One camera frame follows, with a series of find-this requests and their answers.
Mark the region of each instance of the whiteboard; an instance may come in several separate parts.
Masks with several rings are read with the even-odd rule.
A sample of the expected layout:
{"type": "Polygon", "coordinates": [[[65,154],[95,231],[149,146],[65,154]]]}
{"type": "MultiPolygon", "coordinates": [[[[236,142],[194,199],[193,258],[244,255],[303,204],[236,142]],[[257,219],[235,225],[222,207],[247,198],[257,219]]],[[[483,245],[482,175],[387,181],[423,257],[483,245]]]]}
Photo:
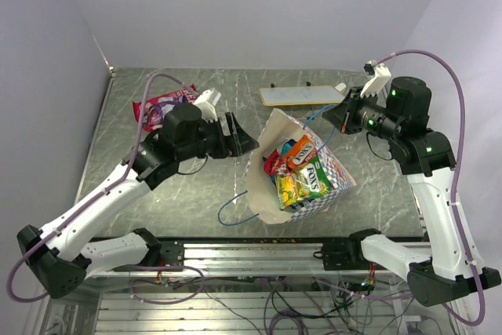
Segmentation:
{"type": "Polygon", "coordinates": [[[339,104],[344,95],[332,86],[291,86],[260,88],[265,106],[339,104]]]}

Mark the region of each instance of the gray wall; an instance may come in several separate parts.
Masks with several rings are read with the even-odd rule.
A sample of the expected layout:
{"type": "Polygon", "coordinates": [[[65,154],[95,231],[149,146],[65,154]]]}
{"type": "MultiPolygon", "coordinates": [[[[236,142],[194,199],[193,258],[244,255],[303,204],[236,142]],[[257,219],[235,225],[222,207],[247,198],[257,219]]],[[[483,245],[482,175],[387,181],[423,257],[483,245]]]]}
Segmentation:
{"type": "MultiPolygon", "coordinates": [[[[74,0],[0,0],[0,325],[18,334],[28,304],[4,285],[20,256],[16,233],[74,200],[109,70],[74,0]]],[[[34,293],[22,267],[16,291],[34,293]]]]}
{"type": "MultiPolygon", "coordinates": [[[[490,267],[502,270],[502,0],[432,0],[407,48],[428,49],[449,62],[464,87],[467,128],[460,195],[476,244],[490,267]]],[[[416,75],[432,88],[431,126],[457,147],[457,93],[446,72],[421,56],[398,57],[394,74],[416,75]]],[[[486,291],[486,321],[478,333],[499,333],[502,288],[486,291]]],[[[478,298],[471,295],[473,313],[478,298]]]]}
{"type": "Polygon", "coordinates": [[[430,0],[77,0],[112,66],[361,69],[430,0]]]}

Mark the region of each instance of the robotic arm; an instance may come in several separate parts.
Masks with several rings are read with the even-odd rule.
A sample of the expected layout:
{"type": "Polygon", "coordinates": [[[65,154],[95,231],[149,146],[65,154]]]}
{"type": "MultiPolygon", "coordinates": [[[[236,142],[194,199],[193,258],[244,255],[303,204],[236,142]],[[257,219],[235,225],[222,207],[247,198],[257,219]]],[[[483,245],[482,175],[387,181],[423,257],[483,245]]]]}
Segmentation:
{"type": "Polygon", "coordinates": [[[118,239],[87,242],[124,207],[177,174],[180,162],[208,156],[237,157],[258,147],[257,141],[240,127],[232,113],[225,114],[230,134],[224,135],[213,106],[219,97],[219,93],[205,91],[194,104],[175,106],[165,116],[162,128],[149,133],[140,143],[133,167],[120,184],[109,189],[110,184],[126,172],[130,154],[102,184],[65,214],[40,229],[28,225],[18,233],[18,243],[25,254],[56,231],[57,236],[27,260],[52,298],[69,294],[99,271],[126,264],[159,266],[161,260],[170,265],[179,264],[176,255],[165,253],[161,243],[144,228],[118,239]],[[104,195],[99,200],[78,215],[76,221],[58,231],[65,219],[100,191],[104,195]]]}
{"type": "Polygon", "coordinates": [[[475,292],[473,271],[479,274],[483,289],[500,285],[499,271],[486,267],[479,255],[460,199],[450,202],[456,161],[446,136],[427,128],[431,91],[418,78],[395,78],[386,107],[381,107],[377,105],[377,93],[390,78],[390,72],[383,64],[367,64],[365,70],[373,76],[366,86],[351,88],[344,101],[325,111],[322,117],[341,133],[365,130],[388,142],[391,157],[408,178],[424,215],[432,253],[413,252],[378,230],[369,229],[351,236],[358,254],[353,257],[375,262],[407,280],[412,294],[424,306],[475,292]],[[460,215],[462,232],[457,227],[452,206],[460,215]],[[467,258],[462,233],[472,261],[467,258]]]}

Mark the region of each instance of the table surface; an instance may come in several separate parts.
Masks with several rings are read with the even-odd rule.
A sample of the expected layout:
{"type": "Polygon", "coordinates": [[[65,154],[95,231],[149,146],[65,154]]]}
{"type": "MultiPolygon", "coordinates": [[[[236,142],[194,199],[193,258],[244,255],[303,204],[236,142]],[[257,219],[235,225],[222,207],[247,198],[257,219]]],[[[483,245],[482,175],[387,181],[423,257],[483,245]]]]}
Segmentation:
{"type": "MultiPolygon", "coordinates": [[[[152,69],[115,68],[103,115],[98,125],[89,163],[84,173],[80,198],[101,183],[133,146],[136,122],[132,101],[140,101],[147,75],[152,69]]],[[[323,70],[215,70],[167,69],[166,72],[197,89],[216,88],[222,93],[216,106],[219,114],[233,111],[242,128],[257,138],[272,107],[265,107],[259,88],[272,82],[277,86],[363,85],[366,77],[350,71],[323,70]]],[[[178,90],[176,83],[159,78],[149,97],[178,90]]],[[[287,114],[305,119],[319,106],[282,107],[287,114]]],[[[321,117],[310,127],[325,139],[331,125],[321,117]]],[[[387,143],[371,138],[373,150],[388,157],[387,143]]],[[[116,237],[135,228],[147,228],[157,236],[174,237],[329,237],[347,236],[366,228],[380,229],[386,235],[419,236],[422,229],[412,192],[395,162],[375,157],[368,149],[364,133],[335,133],[328,143],[334,155],[347,168],[358,186],[352,188],[327,212],[287,224],[267,225],[259,218],[234,227],[221,225],[218,209],[235,193],[245,189],[248,156],[210,159],[193,176],[174,176],[154,191],[125,208],[98,236],[116,237]]],[[[200,160],[183,162],[180,171],[196,169],[200,160]]],[[[252,213],[245,198],[230,204],[222,213],[226,222],[247,218],[252,213]]]]}

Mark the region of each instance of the gray table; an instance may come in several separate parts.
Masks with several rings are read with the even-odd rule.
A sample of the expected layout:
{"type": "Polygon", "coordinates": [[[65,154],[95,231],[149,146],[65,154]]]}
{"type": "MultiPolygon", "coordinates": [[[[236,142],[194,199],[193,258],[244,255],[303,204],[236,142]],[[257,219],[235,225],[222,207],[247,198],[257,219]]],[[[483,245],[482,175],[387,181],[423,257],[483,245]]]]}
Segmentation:
{"type": "MultiPolygon", "coordinates": [[[[91,191],[113,170],[133,145],[136,123],[132,101],[138,101],[151,69],[116,68],[103,116],[100,120],[89,164],[82,182],[81,197],[91,191]]],[[[363,74],[348,71],[280,71],[169,69],[166,72],[198,89],[217,88],[222,93],[217,110],[233,111],[242,128],[257,138],[271,107],[265,107],[258,89],[273,82],[277,86],[348,86],[366,82],[363,74]]],[[[159,78],[149,97],[179,89],[177,84],[159,78]]],[[[284,107],[296,118],[306,118],[318,107],[284,107]]],[[[330,124],[318,117],[311,128],[322,138],[330,124]]],[[[386,143],[372,138],[373,149],[388,156],[386,143]]],[[[379,228],[387,235],[422,235],[409,185],[394,162],[378,159],[368,149],[364,133],[355,136],[336,133],[329,147],[357,181],[344,198],[328,212],[291,224],[267,225],[253,219],[234,227],[218,223],[216,213],[223,203],[245,188],[247,156],[209,160],[193,176],[175,176],[155,191],[120,212],[99,236],[120,236],[145,227],[157,236],[208,237],[328,237],[347,236],[364,228],[379,228]]],[[[195,169],[200,161],[184,162],[180,171],[195,169]]],[[[223,218],[235,222],[251,215],[246,199],[224,210],[223,218]]]]}

